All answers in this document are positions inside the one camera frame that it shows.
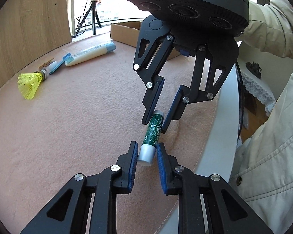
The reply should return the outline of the green glitter tube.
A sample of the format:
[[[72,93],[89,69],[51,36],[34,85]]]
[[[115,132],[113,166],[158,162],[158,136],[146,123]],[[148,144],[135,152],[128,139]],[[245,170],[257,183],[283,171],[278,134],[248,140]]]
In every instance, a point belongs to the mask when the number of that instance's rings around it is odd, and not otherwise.
[[[146,134],[138,155],[138,163],[142,166],[151,166],[156,153],[156,146],[161,133],[164,113],[155,110],[149,121]]]

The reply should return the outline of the dark teapot ornament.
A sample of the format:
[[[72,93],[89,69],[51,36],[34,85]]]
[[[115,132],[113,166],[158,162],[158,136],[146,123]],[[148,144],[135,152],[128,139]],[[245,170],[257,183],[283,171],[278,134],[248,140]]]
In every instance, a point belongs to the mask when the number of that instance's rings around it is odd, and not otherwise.
[[[261,67],[255,62],[246,62],[246,68],[258,79],[261,79]]]

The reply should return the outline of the yellow shuttlecock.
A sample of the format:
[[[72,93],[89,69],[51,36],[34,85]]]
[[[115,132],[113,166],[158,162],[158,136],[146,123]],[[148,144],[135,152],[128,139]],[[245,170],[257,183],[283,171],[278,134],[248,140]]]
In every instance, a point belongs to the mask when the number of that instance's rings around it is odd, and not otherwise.
[[[32,100],[39,85],[47,76],[48,73],[45,69],[33,73],[20,74],[17,81],[19,92],[26,100]]]

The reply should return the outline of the wooden clothespin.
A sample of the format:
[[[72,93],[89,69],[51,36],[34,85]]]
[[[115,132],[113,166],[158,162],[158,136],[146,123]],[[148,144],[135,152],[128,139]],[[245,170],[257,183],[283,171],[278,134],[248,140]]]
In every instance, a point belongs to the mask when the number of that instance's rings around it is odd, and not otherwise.
[[[50,59],[49,61],[43,63],[41,66],[38,67],[39,70],[46,68],[47,66],[49,66],[52,62],[54,61],[54,58]]]

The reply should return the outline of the large wooden board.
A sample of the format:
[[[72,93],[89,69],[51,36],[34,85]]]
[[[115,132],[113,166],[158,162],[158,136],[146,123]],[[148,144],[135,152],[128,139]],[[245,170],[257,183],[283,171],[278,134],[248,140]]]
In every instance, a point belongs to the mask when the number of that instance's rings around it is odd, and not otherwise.
[[[7,0],[0,10],[0,88],[26,65],[69,42],[67,0]]]

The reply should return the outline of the blue phone stand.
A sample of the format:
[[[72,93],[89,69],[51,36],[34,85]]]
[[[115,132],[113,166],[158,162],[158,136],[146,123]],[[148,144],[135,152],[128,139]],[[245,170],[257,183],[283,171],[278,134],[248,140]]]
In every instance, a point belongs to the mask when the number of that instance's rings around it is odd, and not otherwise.
[[[67,53],[61,61],[57,62],[57,66],[50,72],[48,73],[49,75],[51,75],[52,73],[54,73],[61,65],[63,65],[63,63],[65,63],[65,61],[67,60],[67,58],[69,58],[71,56],[71,53]]]

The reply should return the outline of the white lotion bottle blue cap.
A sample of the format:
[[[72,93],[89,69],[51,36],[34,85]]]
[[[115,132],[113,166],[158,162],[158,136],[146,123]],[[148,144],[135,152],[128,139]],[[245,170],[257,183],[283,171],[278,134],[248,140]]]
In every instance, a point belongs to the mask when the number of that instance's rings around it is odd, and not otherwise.
[[[107,54],[109,52],[113,52],[115,49],[116,45],[114,42],[96,45],[94,47],[82,50],[79,53],[70,55],[64,62],[64,64],[65,66],[74,66],[82,62]]]

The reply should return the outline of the cardboard box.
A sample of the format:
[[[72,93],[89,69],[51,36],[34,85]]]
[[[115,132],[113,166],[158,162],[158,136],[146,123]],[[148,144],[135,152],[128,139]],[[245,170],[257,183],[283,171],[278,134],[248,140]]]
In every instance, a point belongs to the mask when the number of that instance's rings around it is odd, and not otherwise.
[[[141,21],[127,21],[111,24],[111,39],[136,48]]]

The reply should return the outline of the beige jacket person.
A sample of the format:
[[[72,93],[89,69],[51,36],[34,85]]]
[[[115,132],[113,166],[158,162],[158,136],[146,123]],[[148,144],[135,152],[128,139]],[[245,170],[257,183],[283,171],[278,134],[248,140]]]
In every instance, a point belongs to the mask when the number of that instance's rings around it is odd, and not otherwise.
[[[293,59],[293,2],[249,2],[249,25],[237,37]],[[268,119],[236,150],[230,186],[273,233],[293,233],[293,71],[280,96],[260,94]]]

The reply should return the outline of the small white cap piece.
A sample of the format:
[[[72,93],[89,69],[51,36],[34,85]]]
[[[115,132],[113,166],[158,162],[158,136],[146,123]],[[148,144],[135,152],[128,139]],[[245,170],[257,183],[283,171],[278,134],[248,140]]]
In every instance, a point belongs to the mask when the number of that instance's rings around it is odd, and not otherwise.
[[[48,73],[50,73],[57,66],[57,61],[53,61],[49,66],[46,67]]]

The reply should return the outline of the white lace cloth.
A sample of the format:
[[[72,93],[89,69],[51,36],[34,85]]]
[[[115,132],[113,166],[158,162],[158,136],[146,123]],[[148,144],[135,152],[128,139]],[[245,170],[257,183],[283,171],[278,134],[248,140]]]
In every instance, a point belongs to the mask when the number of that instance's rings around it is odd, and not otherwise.
[[[265,106],[266,116],[269,117],[276,103],[270,87],[248,70],[241,70],[241,75],[246,90]]]

